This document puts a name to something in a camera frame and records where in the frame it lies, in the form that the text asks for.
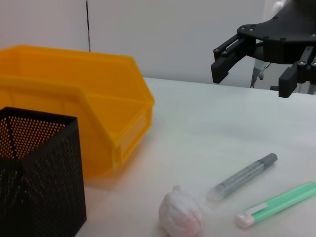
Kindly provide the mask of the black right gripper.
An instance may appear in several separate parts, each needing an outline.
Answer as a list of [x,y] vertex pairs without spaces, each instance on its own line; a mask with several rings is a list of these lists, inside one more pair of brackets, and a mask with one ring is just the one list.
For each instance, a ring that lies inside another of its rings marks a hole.
[[292,64],[278,79],[278,95],[288,98],[297,84],[309,81],[316,92],[316,2],[290,0],[270,20],[243,25],[237,34],[213,50],[214,83],[245,56],[275,64]]

